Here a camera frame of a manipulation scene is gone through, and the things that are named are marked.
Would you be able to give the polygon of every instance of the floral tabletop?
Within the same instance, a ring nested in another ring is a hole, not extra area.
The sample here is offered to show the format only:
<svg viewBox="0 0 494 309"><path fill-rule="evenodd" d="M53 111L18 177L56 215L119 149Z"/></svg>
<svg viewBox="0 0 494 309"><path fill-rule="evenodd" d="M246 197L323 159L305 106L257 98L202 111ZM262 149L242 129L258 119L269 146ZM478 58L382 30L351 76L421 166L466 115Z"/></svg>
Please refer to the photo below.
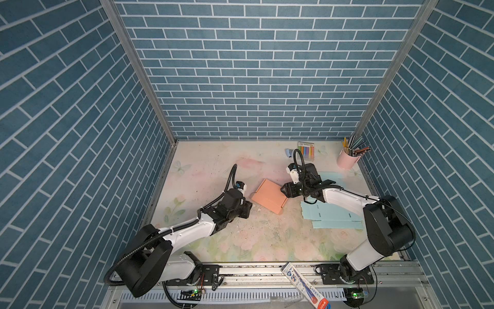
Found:
<svg viewBox="0 0 494 309"><path fill-rule="evenodd" d="M289 182L286 167L293 159L285 148L295 147L294 141L179 142L152 224L166 227L195 217L198 208L221 194L235 163L235 180L247 185L247 199L265 178L279 185ZM315 147L319 172L341 173L348 189L370 194L358 165L350 171L336 165L341 142L315 142ZM280 215L254 203L248 219L236 218L184 249L202 262L334 261L366 238L359 229L312 228L302 217L300 201L289 199Z"/></svg>

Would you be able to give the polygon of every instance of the brick wallpaper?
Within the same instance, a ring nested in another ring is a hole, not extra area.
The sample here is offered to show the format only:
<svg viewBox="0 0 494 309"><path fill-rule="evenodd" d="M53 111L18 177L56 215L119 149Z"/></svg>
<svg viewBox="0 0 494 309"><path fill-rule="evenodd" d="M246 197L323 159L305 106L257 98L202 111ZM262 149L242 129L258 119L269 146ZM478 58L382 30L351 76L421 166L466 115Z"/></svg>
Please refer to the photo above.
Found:
<svg viewBox="0 0 494 309"><path fill-rule="evenodd" d="M422 0L229 2L117 1L179 139L349 135Z"/></svg>
<svg viewBox="0 0 494 309"><path fill-rule="evenodd" d="M0 1L0 308L99 307L169 148L98 0Z"/></svg>
<svg viewBox="0 0 494 309"><path fill-rule="evenodd" d="M365 130L444 308L492 308L494 1L440 0Z"/></svg>

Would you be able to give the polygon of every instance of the toothpaste box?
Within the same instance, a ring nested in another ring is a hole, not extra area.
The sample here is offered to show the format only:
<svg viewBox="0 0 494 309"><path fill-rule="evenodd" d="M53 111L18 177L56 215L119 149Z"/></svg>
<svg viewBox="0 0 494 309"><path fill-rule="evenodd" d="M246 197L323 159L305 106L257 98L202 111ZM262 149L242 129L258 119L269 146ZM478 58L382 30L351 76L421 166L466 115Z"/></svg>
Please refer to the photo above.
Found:
<svg viewBox="0 0 494 309"><path fill-rule="evenodd" d="M281 269L282 273L290 280L294 287L307 298L307 300L316 309L330 309L331 305L328 300L316 290L307 279L302 276L298 270L292 265L287 263Z"/></svg>

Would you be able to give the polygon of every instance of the pink cardboard box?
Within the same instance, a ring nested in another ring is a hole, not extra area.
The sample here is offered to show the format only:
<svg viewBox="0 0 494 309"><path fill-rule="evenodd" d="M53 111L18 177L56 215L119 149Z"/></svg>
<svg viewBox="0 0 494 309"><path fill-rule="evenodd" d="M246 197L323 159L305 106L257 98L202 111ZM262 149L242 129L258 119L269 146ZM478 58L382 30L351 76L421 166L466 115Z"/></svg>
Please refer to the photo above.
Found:
<svg viewBox="0 0 494 309"><path fill-rule="evenodd" d="M288 200L280 189L281 186L265 179L254 193L251 200L279 215L282 212L283 205Z"/></svg>

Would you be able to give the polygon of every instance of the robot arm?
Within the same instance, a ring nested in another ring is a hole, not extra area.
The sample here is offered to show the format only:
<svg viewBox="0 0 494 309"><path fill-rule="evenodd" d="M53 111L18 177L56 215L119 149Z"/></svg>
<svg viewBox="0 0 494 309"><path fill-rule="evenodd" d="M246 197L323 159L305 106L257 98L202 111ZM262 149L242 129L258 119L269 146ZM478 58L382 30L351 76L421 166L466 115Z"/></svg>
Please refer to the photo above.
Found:
<svg viewBox="0 0 494 309"><path fill-rule="evenodd" d="M230 179L235 179L235 170L236 165L230 172L224 192L200 208L195 219L160 229L151 224L142 227L106 273L105 283L126 285L134 297L144 295L161 281L186 279L191 284L195 283L199 279L201 263L192 253L178 254L178 250L221 231L236 217L249 217L252 203L243 195L245 184L238 181L228 189ZM110 279L114 271L121 281Z"/></svg>
<svg viewBox="0 0 494 309"><path fill-rule="evenodd" d="M286 197L302 195L305 199L311 196L322 202L341 206L365 219L368 238L340 260L340 275L343 280L355 281L366 267L414 241L415 229L403 215L403 208L393 196L380 198L364 195L346 190L332 180L322 181L314 164L305 164L303 160L301 166L296 161L290 164L287 172L292 182L281 188Z"/></svg>

